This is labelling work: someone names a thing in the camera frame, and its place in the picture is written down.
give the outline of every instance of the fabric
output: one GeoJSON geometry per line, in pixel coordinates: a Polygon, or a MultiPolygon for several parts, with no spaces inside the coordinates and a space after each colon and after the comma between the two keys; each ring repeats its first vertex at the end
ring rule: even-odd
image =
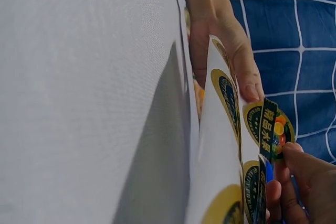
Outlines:
{"type": "Polygon", "coordinates": [[[198,139],[183,8],[0,0],[1,224],[183,223],[198,139]]]}
{"type": "Polygon", "coordinates": [[[231,0],[266,97],[305,152],[336,162],[336,0],[231,0]]]}

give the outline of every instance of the sticker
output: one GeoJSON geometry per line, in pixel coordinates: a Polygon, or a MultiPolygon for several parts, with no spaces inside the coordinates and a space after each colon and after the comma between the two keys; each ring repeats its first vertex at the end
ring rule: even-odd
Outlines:
{"type": "Polygon", "coordinates": [[[242,191],[238,185],[222,190],[208,207],[202,224],[243,224],[242,191]]]}
{"type": "MultiPolygon", "coordinates": [[[[259,146],[260,117],[263,102],[251,103],[244,107],[243,117],[250,136],[259,146]]],[[[288,117],[278,108],[275,115],[272,143],[273,159],[282,158],[282,146],[287,142],[295,142],[294,128],[288,117]]]]}
{"type": "Polygon", "coordinates": [[[278,106],[265,98],[262,107],[259,127],[259,153],[269,162],[272,162],[273,134],[278,106]]]}
{"type": "Polygon", "coordinates": [[[221,55],[221,57],[224,59],[224,61],[225,61],[225,63],[226,63],[226,65],[227,65],[227,67],[229,68],[229,71],[230,71],[230,75],[231,75],[231,77],[232,77],[232,79],[233,79],[233,82],[234,82],[234,84],[235,84],[235,88],[237,89],[237,78],[236,78],[236,75],[235,75],[235,72],[234,72],[234,70],[233,70],[233,68],[232,68],[232,64],[231,64],[231,62],[229,61],[229,58],[228,58],[228,56],[227,56],[227,54],[226,54],[226,50],[225,50],[225,48],[222,46],[222,44],[218,41],[218,40],[216,40],[216,39],[212,39],[212,43],[215,45],[215,47],[217,48],[217,50],[218,50],[218,52],[220,53],[220,55],[221,55]]]}
{"type": "Polygon", "coordinates": [[[242,133],[240,131],[240,114],[237,91],[230,78],[219,69],[211,71],[211,80],[235,133],[236,141],[239,146],[239,160],[241,160],[240,147],[242,133]]]}
{"type": "Polygon", "coordinates": [[[244,204],[245,214],[249,224],[253,223],[254,213],[258,202],[259,162],[247,161],[244,171],[244,204]]]}
{"type": "Polygon", "coordinates": [[[258,200],[254,212],[253,224],[266,223],[266,165],[264,158],[259,155],[259,182],[258,182],[258,200]]]}

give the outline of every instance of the finger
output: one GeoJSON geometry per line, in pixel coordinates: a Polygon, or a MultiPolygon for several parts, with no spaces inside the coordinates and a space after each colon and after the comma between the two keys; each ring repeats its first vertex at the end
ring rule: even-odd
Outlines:
{"type": "Polygon", "coordinates": [[[302,183],[311,187],[319,174],[335,170],[335,166],[304,153],[298,144],[286,143],[282,148],[287,167],[302,183]]]}
{"type": "Polygon", "coordinates": [[[281,215],[281,184],[272,180],[266,185],[266,206],[269,210],[269,222],[273,223],[282,220],[281,215]]]}
{"type": "Polygon", "coordinates": [[[191,64],[198,84],[204,88],[206,80],[209,29],[202,22],[193,22],[190,29],[189,51],[191,64]]]}
{"type": "Polygon", "coordinates": [[[240,92],[247,102],[257,102],[264,98],[259,70],[248,46],[243,44],[233,56],[233,66],[240,92]]]}
{"type": "MultiPolygon", "coordinates": [[[[303,148],[298,143],[294,143],[293,148],[298,152],[303,153],[303,148]]],[[[305,209],[308,211],[308,197],[310,193],[310,187],[299,177],[295,177],[295,181],[298,187],[300,200],[304,204],[305,209]]]]}
{"type": "Polygon", "coordinates": [[[270,212],[268,209],[266,209],[266,223],[268,223],[270,217],[270,212]]]}
{"type": "Polygon", "coordinates": [[[275,177],[281,183],[281,210],[287,224],[308,223],[306,213],[298,204],[289,169],[284,162],[275,163],[275,177]]]}

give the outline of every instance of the blue checkered fabric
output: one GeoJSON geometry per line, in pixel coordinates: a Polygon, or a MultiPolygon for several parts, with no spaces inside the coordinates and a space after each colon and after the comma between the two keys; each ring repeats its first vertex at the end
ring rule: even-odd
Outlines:
{"type": "Polygon", "coordinates": [[[266,97],[305,152],[336,162],[336,0],[231,0],[266,97]]]}

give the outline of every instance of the sticker sheet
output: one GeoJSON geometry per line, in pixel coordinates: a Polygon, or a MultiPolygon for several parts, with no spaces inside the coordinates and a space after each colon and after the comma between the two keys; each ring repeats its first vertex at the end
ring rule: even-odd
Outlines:
{"type": "Polygon", "coordinates": [[[212,35],[199,100],[200,141],[186,224],[265,223],[266,162],[281,159],[282,146],[295,141],[292,124],[276,103],[247,104],[240,97],[225,48],[212,35]]]}

